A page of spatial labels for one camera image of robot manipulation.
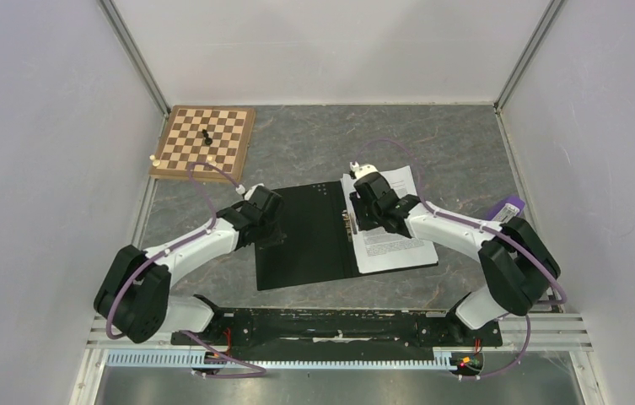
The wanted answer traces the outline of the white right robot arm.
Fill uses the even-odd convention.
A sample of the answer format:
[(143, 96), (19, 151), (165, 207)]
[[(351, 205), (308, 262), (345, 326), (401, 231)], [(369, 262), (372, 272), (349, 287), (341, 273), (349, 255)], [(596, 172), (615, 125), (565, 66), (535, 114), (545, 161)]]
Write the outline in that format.
[(561, 269), (526, 220), (474, 219), (439, 208), (414, 194), (401, 197), (372, 165), (350, 169), (359, 219), (370, 229), (445, 246), (481, 265), (486, 284), (448, 312), (446, 331), (468, 344), (488, 322), (511, 314), (526, 316), (548, 289), (561, 292)]

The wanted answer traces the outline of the blue folder with black inside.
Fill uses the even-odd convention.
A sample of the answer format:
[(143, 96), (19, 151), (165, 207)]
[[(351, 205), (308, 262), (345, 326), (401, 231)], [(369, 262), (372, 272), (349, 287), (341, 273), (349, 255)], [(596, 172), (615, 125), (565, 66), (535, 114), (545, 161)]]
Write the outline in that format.
[(357, 275), (340, 181), (286, 187), (277, 190), (277, 194), (284, 201), (279, 224), (286, 238), (278, 246), (256, 245), (258, 290), (381, 274)]

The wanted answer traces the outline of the printed paper sheet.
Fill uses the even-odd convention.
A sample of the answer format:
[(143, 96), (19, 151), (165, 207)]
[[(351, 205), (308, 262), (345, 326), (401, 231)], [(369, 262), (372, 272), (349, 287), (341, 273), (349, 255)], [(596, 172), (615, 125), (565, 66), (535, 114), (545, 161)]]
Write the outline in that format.
[(354, 182), (348, 174), (341, 178), (358, 276), (430, 267), (439, 263), (434, 244), (391, 234), (368, 219), (362, 209), (356, 208)]

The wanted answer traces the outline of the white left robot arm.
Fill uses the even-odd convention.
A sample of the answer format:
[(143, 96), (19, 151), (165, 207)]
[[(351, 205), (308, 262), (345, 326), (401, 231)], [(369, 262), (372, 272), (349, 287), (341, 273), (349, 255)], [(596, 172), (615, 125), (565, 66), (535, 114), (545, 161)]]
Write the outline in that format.
[(204, 225), (162, 245), (122, 247), (94, 298), (111, 340), (145, 343), (157, 333), (188, 331), (202, 343), (224, 332), (218, 308), (205, 298), (173, 297), (171, 289), (213, 259), (280, 238), (283, 197), (262, 184), (217, 211)]

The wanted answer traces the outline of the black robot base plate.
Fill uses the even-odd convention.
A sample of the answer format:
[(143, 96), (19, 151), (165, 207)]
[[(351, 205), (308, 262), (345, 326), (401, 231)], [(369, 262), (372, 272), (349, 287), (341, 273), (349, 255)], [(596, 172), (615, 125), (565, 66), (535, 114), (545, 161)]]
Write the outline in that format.
[(495, 321), (471, 331), (425, 310), (221, 308), (197, 336), (247, 361), (426, 359), (434, 347), (503, 344)]

